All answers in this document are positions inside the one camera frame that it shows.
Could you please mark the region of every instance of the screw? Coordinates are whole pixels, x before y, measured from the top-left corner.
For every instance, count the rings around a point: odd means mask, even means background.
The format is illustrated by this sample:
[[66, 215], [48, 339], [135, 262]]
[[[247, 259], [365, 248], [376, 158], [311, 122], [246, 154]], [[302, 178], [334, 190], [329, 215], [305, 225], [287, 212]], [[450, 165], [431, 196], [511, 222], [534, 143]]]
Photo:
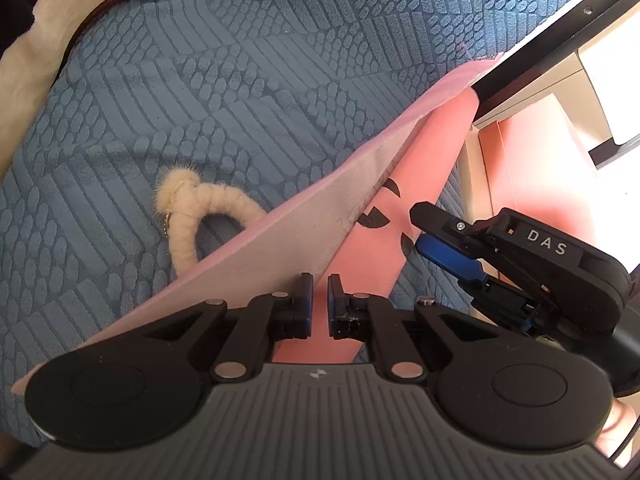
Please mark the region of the screw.
[[216, 365], [213, 371], [223, 379], [238, 379], [246, 373], [246, 366], [236, 361], [225, 361]]
[[415, 379], [420, 377], [424, 372], [418, 363], [412, 363], [411, 361], [402, 361], [394, 364], [391, 367], [391, 373], [401, 379]]
[[431, 306], [435, 304], [435, 302], [436, 299], [432, 298], [431, 296], [418, 296], [417, 298], [415, 298], [415, 303], [421, 306]]

